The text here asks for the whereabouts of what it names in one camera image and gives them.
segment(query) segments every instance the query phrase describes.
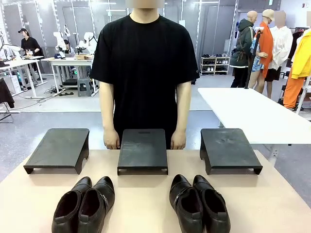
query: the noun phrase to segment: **person's right hand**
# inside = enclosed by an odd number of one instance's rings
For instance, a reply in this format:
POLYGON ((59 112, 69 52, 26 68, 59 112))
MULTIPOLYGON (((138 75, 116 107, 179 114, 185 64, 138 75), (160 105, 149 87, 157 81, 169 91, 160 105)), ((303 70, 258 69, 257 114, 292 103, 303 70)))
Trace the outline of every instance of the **person's right hand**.
POLYGON ((117 150, 120 148, 120 138, 115 129, 104 130, 104 144, 107 149, 117 150))
POLYGON ((259 57, 267 58, 267 57, 268 57, 268 54, 265 53, 265 52, 260 52, 260 53, 258 53, 258 56, 259 56, 259 57))

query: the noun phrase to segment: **person's left hand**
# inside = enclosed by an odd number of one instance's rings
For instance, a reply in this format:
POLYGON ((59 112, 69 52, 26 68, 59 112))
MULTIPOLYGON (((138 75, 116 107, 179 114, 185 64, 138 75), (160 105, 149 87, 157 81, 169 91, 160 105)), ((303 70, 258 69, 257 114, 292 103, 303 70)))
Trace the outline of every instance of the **person's left hand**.
POLYGON ((186 132, 176 130, 171 139, 172 150, 182 150, 186 147, 186 132))

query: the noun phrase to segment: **shoes on shelf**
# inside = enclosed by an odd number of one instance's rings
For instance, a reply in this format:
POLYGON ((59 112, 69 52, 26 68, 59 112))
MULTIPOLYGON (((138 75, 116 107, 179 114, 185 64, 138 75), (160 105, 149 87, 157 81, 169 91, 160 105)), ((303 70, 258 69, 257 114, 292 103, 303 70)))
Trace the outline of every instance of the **shoes on shelf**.
POLYGON ((223 196, 201 175, 194 177, 193 187, 198 191, 203 205, 207 232, 229 233, 231 224, 223 196))
POLYGON ((78 231, 78 213, 87 190, 92 187, 90 177, 84 177, 59 201, 52 222, 52 233, 78 231))
POLYGON ((170 203, 182 233, 202 233, 203 207, 195 188, 182 175, 176 175, 170 189, 170 203))
POLYGON ((115 202, 115 191, 111 179, 102 177, 89 189, 79 211, 78 233, 99 233, 104 226, 104 218, 115 202))

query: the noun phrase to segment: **orange scarf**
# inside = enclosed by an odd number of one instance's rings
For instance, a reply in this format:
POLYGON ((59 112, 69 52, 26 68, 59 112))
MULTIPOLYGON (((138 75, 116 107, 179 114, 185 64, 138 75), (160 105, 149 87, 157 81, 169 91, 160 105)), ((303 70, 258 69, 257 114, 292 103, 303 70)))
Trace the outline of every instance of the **orange scarf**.
POLYGON ((267 58, 261 57, 261 59, 260 59, 260 63, 264 64, 264 69, 263 69, 262 75, 264 76, 264 78, 266 78, 267 73, 268 73, 269 64, 273 60, 273 54, 272 54, 273 37, 272 37, 271 31, 270 31, 267 24, 265 24, 264 22, 261 22, 260 26, 264 27, 264 29, 260 35, 260 39, 259 39, 260 52, 265 52, 268 54, 267 58))

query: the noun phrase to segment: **mannequin hand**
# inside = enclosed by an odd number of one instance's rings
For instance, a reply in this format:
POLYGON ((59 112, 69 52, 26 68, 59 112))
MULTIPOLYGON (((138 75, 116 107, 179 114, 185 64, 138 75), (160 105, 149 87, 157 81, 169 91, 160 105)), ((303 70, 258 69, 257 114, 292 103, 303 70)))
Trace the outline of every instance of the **mannequin hand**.
POLYGON ((115 129, 104 130, 104 145, 107 149, 116 150, 120 148, 120 138, 115 129))
POLYGON ((259 57, 267 58, 267 57, 268 57, 268 54, 265 53, 265 52, 260 52, 260 53, 258 53, 258 56, 259 56, 259 57))
POLYGON ((186 132, 176 130, 171 139, 172 150, 182 150, 186 147, 186 132))

